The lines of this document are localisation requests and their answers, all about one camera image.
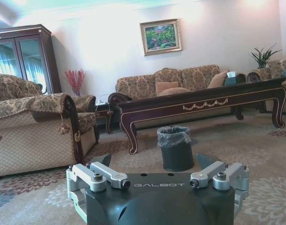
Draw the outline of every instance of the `coffee table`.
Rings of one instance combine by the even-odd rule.
[[[235,116],[242,120],[242,105],[273,100],[272,123],[283,128],[282,111],[286,90],[281,83],[286,78],[258,82],[245,82],[232,86],[197,90],[162,97],[145,98],[118,103],[121,110],[120,122],[131,143],[130,154],[138,152],[135,122],[184,115],[223,107],[235,106]]]

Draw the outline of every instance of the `floral fabric sofa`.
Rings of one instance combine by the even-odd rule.
[[[83,163],[98,141],[94,105],[0,74],[0,176]]]
[[[157,82],[177,82],[179,87],[190,91],[206,89],[212,78],[219,74],[217,65],[207,65],[195,68],[173,69],[164,68],[153,75],[123,77],[117,80],[116,92],[109,96],[109,103],[116,105],[119,102],[156,97]],[[138,122],[136,128],[173,124],[177,122],[228,114],[231,108],[221,108],[188,115],[173,116],[156,120]]]
[[[281,73],[286,68],[286,60],[270,60],[267,61],[268,67],[256,69],[251,71],[247,75],[247,81],[260,81],[281,77]],[[282,86],[286,89],[286,80],[282,83]],[[273,100],[265,102],[266,111],[272,112]],[[283,112],[286,113],[286,101]]]

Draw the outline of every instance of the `painting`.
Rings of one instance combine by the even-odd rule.
[[[140,27],[145,56],[181,50],[177,19],[145,22]]]

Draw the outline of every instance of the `bolt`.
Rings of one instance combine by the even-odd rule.
[[[219,180],[225,180],[226,179],[226,173],[225,172],[219,172],[219,173],[217,173],[217,177]]]
[[[102,174],[100,174],[100,173],[94,174],[94,175],[93,175],[93,179],[94,179],[95,181],[101,181],[101,180],[102,180]]]
[[[199,186],[199,182],[198,182],[198,180],[196,180],[196,179],[192,179],[192,180],[190,180],[189,181],[189,184],[190,184],[190,186],[192,187],[192,188],[198,188],[198,186]]]
[[[122,188],[123,189],[128,189],[130,187],[130,181],[129,180],[124,180],[122,182]]]

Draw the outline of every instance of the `metal bracket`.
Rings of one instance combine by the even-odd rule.
[[[86,199],[81,189],[90,188],[93,192],[104,191],[107,180],[113,188],[126,189],[130,186],[125,173],[116,172],[99,162],[91,163],[90,169],[82,164],[71,165],[66,170],[66,178],[68,198],[73,200],[76,212],[85,222],[87,222]]]
[[[208,186],[209,180],[213,179],[213,187],[217,191],[226,191],[230,187],[235,189],[236,217],[243,204],[243,200],[248,197],[250,172],[246,165],[234,163],[231,167],[223,167],[222,162],[216,161],[200,172],[194,172],[190,176],[190,185],[193,188],[203,188]]]

